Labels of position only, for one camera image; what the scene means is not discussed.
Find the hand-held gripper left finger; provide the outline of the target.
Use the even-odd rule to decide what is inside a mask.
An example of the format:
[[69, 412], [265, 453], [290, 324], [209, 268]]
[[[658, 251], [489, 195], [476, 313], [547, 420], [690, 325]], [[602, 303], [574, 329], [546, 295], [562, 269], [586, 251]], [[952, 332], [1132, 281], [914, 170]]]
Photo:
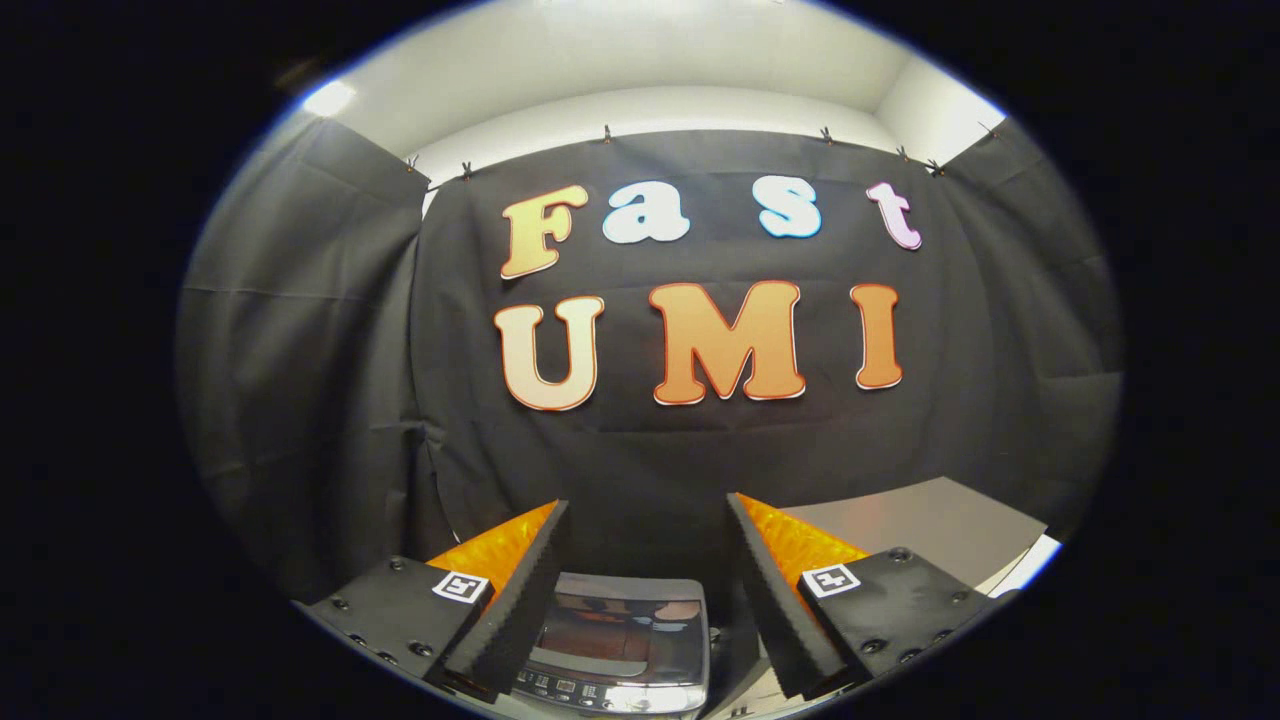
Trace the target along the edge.
[[390, 556], [294, 606], [343, 646], [433, 693], [493, 703], [541, 633], [570, 534], [553, 500], [430, 561]]

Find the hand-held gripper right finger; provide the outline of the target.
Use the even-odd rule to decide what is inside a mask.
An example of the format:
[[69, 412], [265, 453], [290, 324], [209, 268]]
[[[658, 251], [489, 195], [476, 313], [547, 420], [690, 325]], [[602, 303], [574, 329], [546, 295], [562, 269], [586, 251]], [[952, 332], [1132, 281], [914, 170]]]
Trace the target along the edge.
[[901, 675], [1005, 606], [908, 547], [870, 553], [746, 495], [724, 501], [742, 588], [788, 698]]

